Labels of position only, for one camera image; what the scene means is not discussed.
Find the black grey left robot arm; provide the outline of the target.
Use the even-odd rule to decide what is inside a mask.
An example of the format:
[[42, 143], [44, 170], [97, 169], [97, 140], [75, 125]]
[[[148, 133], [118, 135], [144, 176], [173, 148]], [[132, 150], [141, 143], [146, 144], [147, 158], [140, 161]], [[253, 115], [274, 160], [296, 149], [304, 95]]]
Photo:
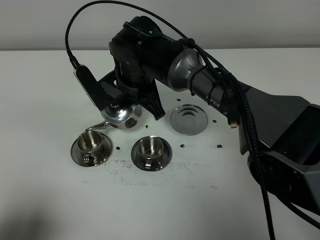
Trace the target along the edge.
[[196, 42], [163, 34], [146, 16], [126, 22], [109, 43], [126, 98], [155, 119], [165, 115], [156, 81], [190, 91], [239, 129], [240, 152], [263, 195], [297, 215], [320, 212], [320, 107], [303, 97], [272, 95], [236, 79]]

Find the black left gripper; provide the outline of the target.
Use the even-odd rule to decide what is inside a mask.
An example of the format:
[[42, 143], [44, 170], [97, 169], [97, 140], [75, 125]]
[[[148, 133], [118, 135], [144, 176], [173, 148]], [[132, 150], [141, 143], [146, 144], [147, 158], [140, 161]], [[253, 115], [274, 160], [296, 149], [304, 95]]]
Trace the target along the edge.
[[118, 61], [122, 82], [140, 88], [137, 102], [157, 121], [165, 116], [156, 80], [167, 83], [170, 66], [175, 59], [175, 40], [165, 35], [146, 16], [125, 22], [111, 40], [109, 48]]

